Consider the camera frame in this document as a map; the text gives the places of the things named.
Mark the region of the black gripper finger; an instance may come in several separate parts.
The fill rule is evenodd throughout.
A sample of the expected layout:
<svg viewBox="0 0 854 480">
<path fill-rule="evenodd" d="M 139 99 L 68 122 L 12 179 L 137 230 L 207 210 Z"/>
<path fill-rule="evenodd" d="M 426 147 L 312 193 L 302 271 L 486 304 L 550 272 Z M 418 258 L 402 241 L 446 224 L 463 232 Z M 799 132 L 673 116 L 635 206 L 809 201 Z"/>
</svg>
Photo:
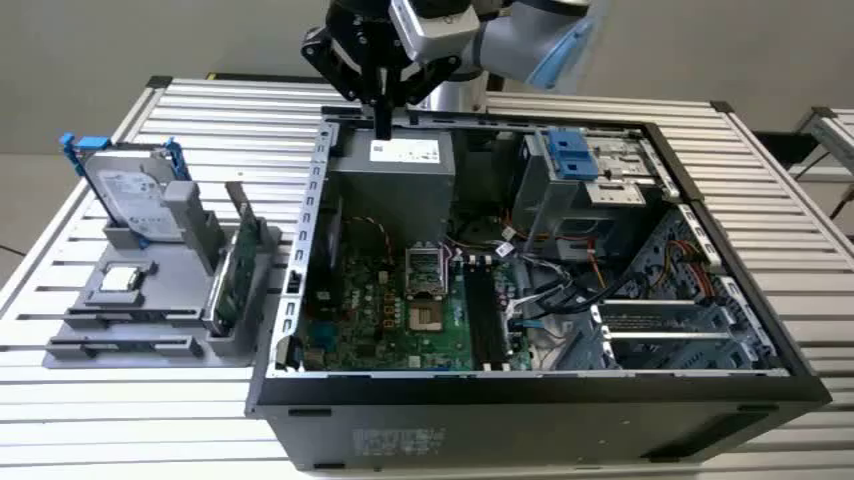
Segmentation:
<svg viewBox="0 0 854 480">
<path fill-rule="evenodd" d="M 359 101 L 372 109 L 374 133 L 383 139 L 383 92 L 380 68 L 375 62 L 367 38 L 359 36 L 355 43 L 340 43 L 348 58 L 359 69 L 350 66 L 335 50 L 336 40 L 326 27 L 315 27 L 306 33 L 302 55 L 348 101 Z"/>
<path fill-rule="evenodd" d="M 428 61 L 408 77 L 403 70 L 411 62 L 395 62 L 387 68 L 383 91 L 383 139 L 391 139 L 394 111 L 418 104 L 446 81 L 460 65 L 455 55 Z"/>
</svg>

